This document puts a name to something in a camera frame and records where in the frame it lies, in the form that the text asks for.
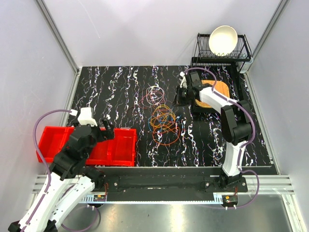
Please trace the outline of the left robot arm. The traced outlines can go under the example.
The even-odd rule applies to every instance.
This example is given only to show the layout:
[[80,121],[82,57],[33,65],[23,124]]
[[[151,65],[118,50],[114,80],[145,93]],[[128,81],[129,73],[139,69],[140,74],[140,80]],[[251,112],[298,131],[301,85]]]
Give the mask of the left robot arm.
[[24,217],[12,222],[10,232],[56,232],[69,212],[91,191],[100,191],[104,174],[86,167],[86,160],[98,143],[114,139],[114,126],[76,126],[51,165],[44,186]]

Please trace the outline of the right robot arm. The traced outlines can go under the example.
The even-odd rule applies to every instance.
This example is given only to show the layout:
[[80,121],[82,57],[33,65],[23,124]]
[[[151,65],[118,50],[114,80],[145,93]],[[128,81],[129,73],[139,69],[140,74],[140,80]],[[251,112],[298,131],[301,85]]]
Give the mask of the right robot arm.
[[246,101],[233,100],[217,91],[217,79],[210,71],[208,73],[214,77],[214,83],[202,83],[198,70],[202,68],[190,68],[180,73],[181,83],[177,86],[173,104],[185,106],[199,101],[220,113],[226,153],[219,176],[219,186],[228,192],[241,182],[244,173],[241,162],[246,146],[255,138],[255,125]]

